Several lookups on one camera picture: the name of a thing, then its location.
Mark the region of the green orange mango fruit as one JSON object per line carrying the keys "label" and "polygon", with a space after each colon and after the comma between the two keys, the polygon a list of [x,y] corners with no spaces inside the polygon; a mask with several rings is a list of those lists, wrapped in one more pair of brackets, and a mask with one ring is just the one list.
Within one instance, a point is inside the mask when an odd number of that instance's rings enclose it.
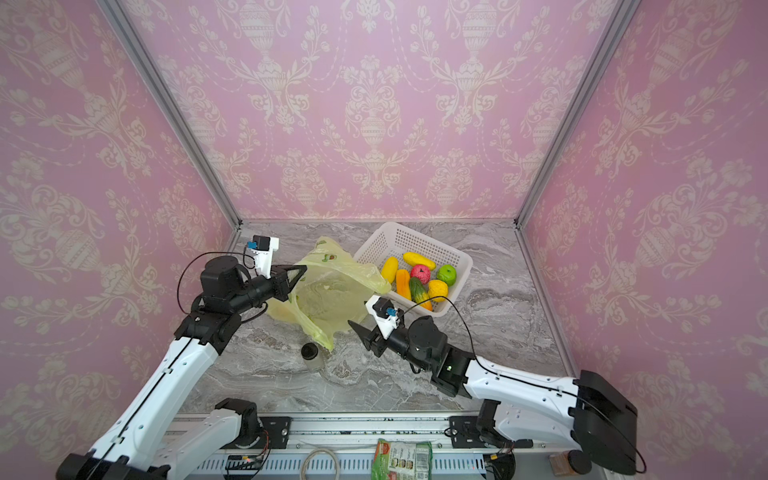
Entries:
{"label": "green orange mango fruit", "polygon": [[432,302],[429,298],[427,289],[424,283],[416,277],[411,277],[409,280],[409,291],[411,301],[428,311],[432,310]]}

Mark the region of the pink red round fruit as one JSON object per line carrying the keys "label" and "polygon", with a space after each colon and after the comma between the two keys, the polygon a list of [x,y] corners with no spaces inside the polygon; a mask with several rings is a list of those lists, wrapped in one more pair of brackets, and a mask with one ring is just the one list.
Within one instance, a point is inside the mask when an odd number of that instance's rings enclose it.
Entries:
{"label": "pink red round fruit", "polygon": [[411,268],[410,276],[427,285],[431,280],[431,270],[426,265],[416,264]]}

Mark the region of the orange papaya fruit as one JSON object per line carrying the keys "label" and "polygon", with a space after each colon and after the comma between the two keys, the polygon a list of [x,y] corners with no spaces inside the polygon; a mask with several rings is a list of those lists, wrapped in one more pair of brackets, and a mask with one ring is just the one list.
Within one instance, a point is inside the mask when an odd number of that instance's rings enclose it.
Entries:
{"label": "orange papaya fruit", "polygon": [[408,270],[406,269],[397,270],[395,275],[396,293],[408,301],[412,300],[411,290],[410,290],[410,280],[411,280],[411,276]]}

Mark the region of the yellow banana fruit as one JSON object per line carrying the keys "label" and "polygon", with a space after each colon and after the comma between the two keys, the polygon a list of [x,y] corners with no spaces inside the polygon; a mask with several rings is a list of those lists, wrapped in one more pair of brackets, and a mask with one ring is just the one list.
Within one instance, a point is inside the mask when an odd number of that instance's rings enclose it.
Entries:
{"label": "yellow banana fruit", "polygon": [[416,264],[423,264],[428,266],[431,271],[434,271],[437,266],[437,264],[433,260],[430,260],[427,257],[415,252],[406,252],[402,255],[402,257],[405,263],[411,267],[413,267]]}

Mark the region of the green apple fruit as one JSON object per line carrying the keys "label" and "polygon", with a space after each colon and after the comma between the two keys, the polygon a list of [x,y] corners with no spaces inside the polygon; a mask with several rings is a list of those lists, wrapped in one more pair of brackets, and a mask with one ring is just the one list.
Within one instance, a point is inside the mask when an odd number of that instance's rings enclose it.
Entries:
{"label": "green apple fruit", "polygon": [[453,286],[457,281],[457,270],[454,266],[445,264],[436,271],[436,279],[445,283],[448,287]]}

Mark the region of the orange round fruit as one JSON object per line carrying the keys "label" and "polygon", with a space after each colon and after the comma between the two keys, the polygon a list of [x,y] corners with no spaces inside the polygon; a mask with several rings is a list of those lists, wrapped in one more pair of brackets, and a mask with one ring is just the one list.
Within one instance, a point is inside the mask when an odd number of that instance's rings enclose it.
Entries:
{"label": "orange round fruit", "polygon": [[432,302],[443,302],[449,296],[449,286],[442,280],[431,280],[428,283],[427,293]]}

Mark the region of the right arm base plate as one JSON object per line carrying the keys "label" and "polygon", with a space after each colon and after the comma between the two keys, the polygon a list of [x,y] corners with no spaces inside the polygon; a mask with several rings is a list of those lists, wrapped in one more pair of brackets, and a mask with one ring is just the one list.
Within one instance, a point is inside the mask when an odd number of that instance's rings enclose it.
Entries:
{"label": "right arm base plate", "polygon": [[478,416],[450,416],[444,431],[455,449],[501,448],[506,440]]}

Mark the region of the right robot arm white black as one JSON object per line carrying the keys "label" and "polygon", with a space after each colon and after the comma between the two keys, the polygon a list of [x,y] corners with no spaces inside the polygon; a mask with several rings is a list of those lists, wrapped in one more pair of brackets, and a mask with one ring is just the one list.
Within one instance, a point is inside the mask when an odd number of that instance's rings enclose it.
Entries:
{"label": "right robot arm white black", "polygon": [[596,372],[553,377],[503,367],[450,344],[429,316],[389,334],[349,325],[375,356],[390,350],[428,373],[441,393],[482,401],[490,412],[478,427],[494,444],[531,439],[562,445],[622,475],[646,467],[637,450],[637,407]]}

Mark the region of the yellow lemon fruit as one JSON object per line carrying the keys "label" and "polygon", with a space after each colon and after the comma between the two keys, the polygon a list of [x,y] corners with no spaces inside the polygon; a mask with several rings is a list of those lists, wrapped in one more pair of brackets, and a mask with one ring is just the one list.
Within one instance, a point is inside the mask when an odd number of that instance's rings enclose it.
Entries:
{"label": "yellow lemon fruit", "polygon": [[398,259],[396,257],[389,257],[382,265],[380,274],[389,284],[392,284],[396,279],[398,268]]}

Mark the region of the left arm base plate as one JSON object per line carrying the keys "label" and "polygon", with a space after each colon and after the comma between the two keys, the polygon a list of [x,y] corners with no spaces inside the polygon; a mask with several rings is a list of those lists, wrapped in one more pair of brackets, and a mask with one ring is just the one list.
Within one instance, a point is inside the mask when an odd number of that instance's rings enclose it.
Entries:
{"label": "left arm base plate", "polygon": [[290,416],[261,416],[257,421],[245,419],[239,435],[222,449],[270,450],[287,447],[292,418]]}

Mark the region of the yellow plastic bag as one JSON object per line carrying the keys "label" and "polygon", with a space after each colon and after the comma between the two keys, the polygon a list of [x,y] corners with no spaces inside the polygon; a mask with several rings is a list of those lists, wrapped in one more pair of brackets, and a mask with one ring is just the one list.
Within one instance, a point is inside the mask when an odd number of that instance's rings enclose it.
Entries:
{"label": "yellow plastic bag", "polygon": [[350,320],[367,316],[365,303],[373,295],[391,291],[391,283],[374,264],[359,263],[335,240],[321,236],[299,263],[307,268],[285,302],[270,300],[267,314],[295,324],[327,351],[335,348],[334,335],[347,332]]}

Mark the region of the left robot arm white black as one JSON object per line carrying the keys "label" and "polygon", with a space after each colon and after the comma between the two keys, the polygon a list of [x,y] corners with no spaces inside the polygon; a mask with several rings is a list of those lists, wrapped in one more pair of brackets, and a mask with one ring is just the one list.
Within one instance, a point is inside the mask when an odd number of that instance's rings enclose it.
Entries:
{"label": "left robot arm white black", "polygon": [[278,265],[268,276],[251,276],[232,255],[208,261],[200,275],[202,292],[157,369],[86,453],[62,461],[56,478],[184,479],[227,445],[249,448],[267,440],[256,404],[227,398],[202,424],[162,443],[192,388],[242,326],[243,313],[264,311],[270,299],[288,301],[306,271],[304,265]]}

